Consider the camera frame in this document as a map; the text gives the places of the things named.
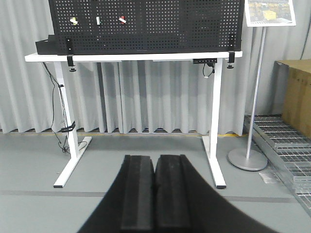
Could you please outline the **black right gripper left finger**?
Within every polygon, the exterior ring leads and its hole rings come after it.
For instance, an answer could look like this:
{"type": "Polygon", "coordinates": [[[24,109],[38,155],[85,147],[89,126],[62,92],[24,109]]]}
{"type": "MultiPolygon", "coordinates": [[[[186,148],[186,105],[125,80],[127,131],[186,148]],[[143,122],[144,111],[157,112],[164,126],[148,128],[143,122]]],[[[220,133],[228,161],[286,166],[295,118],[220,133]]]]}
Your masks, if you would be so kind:
{"type": "Polygon", "coordinates": [[[153,232],[153,185],[154,169],[151,158],[126,155],[110,189],[79,232],[153,232]]]}

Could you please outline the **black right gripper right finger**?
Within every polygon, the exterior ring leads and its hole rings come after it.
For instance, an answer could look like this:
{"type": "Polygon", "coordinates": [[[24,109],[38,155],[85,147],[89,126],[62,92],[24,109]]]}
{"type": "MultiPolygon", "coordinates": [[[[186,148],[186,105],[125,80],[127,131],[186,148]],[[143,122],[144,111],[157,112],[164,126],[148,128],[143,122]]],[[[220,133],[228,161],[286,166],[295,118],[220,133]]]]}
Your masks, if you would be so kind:
{"type": "Polygon", "coordinates": [[[217,193],[185,155],[161,155],[155,171],[157,233],[273,233],[217,193]]]}

